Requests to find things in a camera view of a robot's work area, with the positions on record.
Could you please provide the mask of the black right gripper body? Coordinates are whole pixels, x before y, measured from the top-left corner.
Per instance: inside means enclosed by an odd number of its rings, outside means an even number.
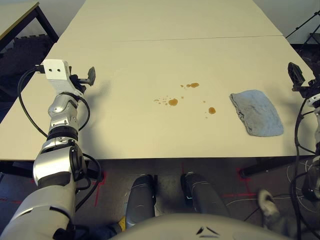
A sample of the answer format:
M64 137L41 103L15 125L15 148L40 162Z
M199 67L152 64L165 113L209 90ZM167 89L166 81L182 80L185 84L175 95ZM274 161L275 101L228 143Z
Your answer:
M302 86L303 82L293 83L293 92L299 92L304 99L309 99L320 93L320 79L316 78L308 82L308 86Z

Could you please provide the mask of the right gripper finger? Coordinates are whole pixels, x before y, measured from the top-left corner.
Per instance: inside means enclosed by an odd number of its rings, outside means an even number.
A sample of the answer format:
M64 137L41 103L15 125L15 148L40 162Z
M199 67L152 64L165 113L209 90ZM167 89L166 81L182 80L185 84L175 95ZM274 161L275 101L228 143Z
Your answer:
M301 87L305 82L305 78L303 77L303 73L300 67L295 63L290 62L288 64L287 71L293 85Z

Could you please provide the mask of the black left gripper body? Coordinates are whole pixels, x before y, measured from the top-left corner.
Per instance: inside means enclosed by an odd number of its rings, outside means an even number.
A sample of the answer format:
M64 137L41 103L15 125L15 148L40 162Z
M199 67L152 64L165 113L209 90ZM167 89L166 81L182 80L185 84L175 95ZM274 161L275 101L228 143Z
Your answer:
M89 78L79 78L76 74L73 74L69 77L71 83L73 84L73 86L80 91L82 94L85 93L86 91L86 87L84 86L84 84L88 84Z

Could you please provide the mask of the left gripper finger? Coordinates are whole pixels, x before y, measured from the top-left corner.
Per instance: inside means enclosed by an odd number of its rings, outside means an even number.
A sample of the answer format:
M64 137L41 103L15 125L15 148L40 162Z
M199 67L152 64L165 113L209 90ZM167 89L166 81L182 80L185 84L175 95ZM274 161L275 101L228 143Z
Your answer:
M95 79L96 79L96 70L95 67L92 66L87 73L88 77L87 77L87 84L90 86L94 85Z

